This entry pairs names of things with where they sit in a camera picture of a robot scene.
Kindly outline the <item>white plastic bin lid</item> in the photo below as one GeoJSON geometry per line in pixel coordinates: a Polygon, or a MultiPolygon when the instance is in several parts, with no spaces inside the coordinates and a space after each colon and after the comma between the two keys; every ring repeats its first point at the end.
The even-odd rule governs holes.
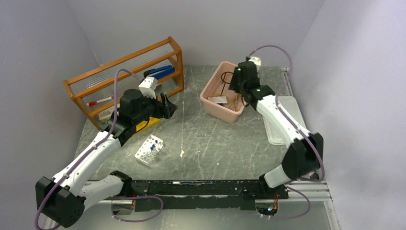
{"type": "MultiPolygon", "coordinates": [[[[296,99],[293,96],[280,96],[278,100],[283,106],[283,111],[296,123],[298,128],[307,134],[308,130],[296,99]]],[[[285,140],[291,140],[291,138],[304,139],[279,110],[276,110],[276,115],[277,120],[275,121],[273,119],[269,121],[265,116],[262,117],[267,139],[270,144],[287,146],[285,140]]]]}

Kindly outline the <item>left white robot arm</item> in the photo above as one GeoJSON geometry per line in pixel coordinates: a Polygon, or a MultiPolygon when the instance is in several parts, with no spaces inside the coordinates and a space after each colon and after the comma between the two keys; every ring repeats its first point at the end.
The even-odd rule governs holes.
{"type": "Polygon", "coordinates": [[[114,171],[90,186],[86,186],[86,182],[110,154],[138,132],[138,124],[151,117],[169,119],[178,107],[165,93],[157,99],[137,89],[126,90],[113,107],[111,118],[77,158],[53,177],[42,177],[35,184],[34,227],[37,230],[41,229],[39,217],[42,214],[56,222],[54,229],[69,228],[86,209],[102,200],[111,196],[134,197],[132,178],[120,171],[114,171]]]}

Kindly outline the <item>pink plastic bin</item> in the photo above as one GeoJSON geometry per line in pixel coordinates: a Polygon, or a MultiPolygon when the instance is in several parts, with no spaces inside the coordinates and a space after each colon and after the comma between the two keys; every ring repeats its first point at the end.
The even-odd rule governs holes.
{"type": "MultiPolygon", "coordinates": [[[[221,106],[219,104],[213,103],[208,100],[208,97],[212,94],[221,94],[221,74],[226,71],[234,72],[236,66],[236,64],[228,61],[221,62],[200,94],[200,100],[203,103],[203,109],[206,113],[231,124],[236,121],[237,117],[241,115],[245,109],[245,107],[243,106],[243,101],[241,100],[241,95],[239,94],[238,96],[236,111],[234,111],[233,108],[228,109],[229,105],[221,106]]],[[[230,97],[236,96],[237,93],[229,90],[228,87],[229,84],[226,85],[223,94],[230,97]]]]}

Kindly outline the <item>white wire gauze square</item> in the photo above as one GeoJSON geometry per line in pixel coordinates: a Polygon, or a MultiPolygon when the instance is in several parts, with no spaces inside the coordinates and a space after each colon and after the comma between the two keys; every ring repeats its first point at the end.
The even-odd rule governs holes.
{"type": "Polygon", "coordinates": [[[216,104],[227,104],[228,103],[226,96],[208,97],[208,100],[213,103],[216,103],[216,104]]]}

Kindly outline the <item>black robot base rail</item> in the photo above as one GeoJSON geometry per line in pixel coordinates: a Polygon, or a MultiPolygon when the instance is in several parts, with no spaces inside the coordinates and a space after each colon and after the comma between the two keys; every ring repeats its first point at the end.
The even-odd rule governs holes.
{"type": "Polygon", "coordinates": [[[267,187],[258,180],[133,180],[116,197],[136,197],[136,211],[239,208],[256,210],[260,200],[287,199],[284,185],[267,187]]]}

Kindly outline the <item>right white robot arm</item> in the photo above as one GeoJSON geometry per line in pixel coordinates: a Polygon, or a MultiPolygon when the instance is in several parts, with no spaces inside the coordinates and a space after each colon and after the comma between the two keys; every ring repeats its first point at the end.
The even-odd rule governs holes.
{"type": "Polygon", "coordinates": [[[260,84],[254,62],[238,63],[229,89],[241,94],[247,105],[274,126],[287,147],[280,164],[260,176],[264,182],[259,184],[258,191],[263,198],[271,198],[279,185],[323,169],[323,137],[300,125],[278,101],[275,92],[268,85],[260,84]]]}

